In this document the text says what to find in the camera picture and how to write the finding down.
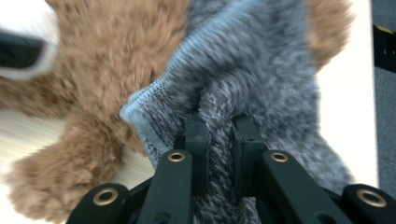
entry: knitted fabric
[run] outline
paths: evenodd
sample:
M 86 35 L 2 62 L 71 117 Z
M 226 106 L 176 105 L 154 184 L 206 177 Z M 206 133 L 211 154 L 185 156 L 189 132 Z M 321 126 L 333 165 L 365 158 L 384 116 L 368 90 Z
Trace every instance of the knitted fabric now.
M 133 94 L 121 117 L 154 167 L 186 117 L 210 135 L 208 187 L 195 223 L 259 223 L 254 199 L 233 189 L 233 118 L 247 114 L 270 149 L 286 150 L 324 188 L 348 184 L 344 164 L 318 134 L 318 89 L 301 0 L 191 0 L 185 39 L 163 75 Z

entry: brass insert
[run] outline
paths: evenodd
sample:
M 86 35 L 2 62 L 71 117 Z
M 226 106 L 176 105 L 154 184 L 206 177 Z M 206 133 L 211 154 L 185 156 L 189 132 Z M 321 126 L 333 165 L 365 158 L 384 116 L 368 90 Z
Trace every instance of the brass insert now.
M 358 189 L 356 191 L 358 198 L 365 203 L 370 204 L 374 207 L 385 207 L 387 206 L 387 201 L 379 194 L 368 189 Z
M 183 153 L 179 153 L 179 152 L 171 153 L 168 156 L 169 161 L 183 161 L 185 158 L 186 156 Z
M 285 162 L 285 161 L 289 160 L 288 156 L 286 156 L 283 153 L 279 153 L 279 152 L 272 153 L 271 159 L 273 159 L 274 161 L 279 161 L 279 162 Z
M 101 189 L 95 194 L 95 197 L 93 197 L 93 203 L 98 206 L 104 206 L 113 203 L 118 197 L 119 192 L 116 189 Z

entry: brown fur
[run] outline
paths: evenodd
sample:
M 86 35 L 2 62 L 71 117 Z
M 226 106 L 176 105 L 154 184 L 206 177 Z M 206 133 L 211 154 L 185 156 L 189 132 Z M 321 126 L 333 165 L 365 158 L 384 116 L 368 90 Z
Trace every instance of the brown fur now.
M 347 39 L 343 0 L 306 0 L 316 67 Z M 0 78 L 0 109 L 70 121 L 60 141 L 17 161 L 7 182 L 18 212 L 60 222 L 91 188 L 120 167 L 123 146 L 144 153 L 122 122 L 128 96 L 156 79 L 183 36 L 187 0 L 49 0 L 61 27 L 51 74 L 30 81 Z

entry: gray fabric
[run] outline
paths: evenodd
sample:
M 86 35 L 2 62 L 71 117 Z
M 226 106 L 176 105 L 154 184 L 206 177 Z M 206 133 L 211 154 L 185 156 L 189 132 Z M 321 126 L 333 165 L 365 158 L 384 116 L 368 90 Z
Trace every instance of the gray fabric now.
M 396 1 L 373 0 L 373 24 L 396 31 Z M 379 187 L 396 198 L 396 74 L 375 68 Z
M 164 74 L 120 112 L 153 166 L 197 112 L 211 143 L 209 186 L 195 199 L 195 222 L 259 223 L 254 200 L 237 198 L 232 187 L 232 119 L 246 113 L 269 148 L 287 150 L 322 187 L 340 193 L 349 175 L 318 134 L 303 1 L 207 3 L 191 1 L 186 37 Z

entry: black metal bracket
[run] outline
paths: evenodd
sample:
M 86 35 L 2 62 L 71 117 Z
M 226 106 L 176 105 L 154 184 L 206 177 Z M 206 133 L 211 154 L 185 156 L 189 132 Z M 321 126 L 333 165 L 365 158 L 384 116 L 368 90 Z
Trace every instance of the black metal bracket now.
M 375 66 L 396 73 L 396 33 L 373 26 Z
M 104 184 L 78 204 L 67 224 L 189 224 L 192 197 L 205 193 L 207 149 L 205 125 L 187 121 L 186 136 L 164 153 L 154 177 L 129 191 Z M 234 186 L 241 197 L 256 197 L 262 223 L 389 224 L 396 201 L 366 185 L 350 185 L 343 195 L 321 188 L 289 153 L 268 150 L 246 116 L 234 120 Z

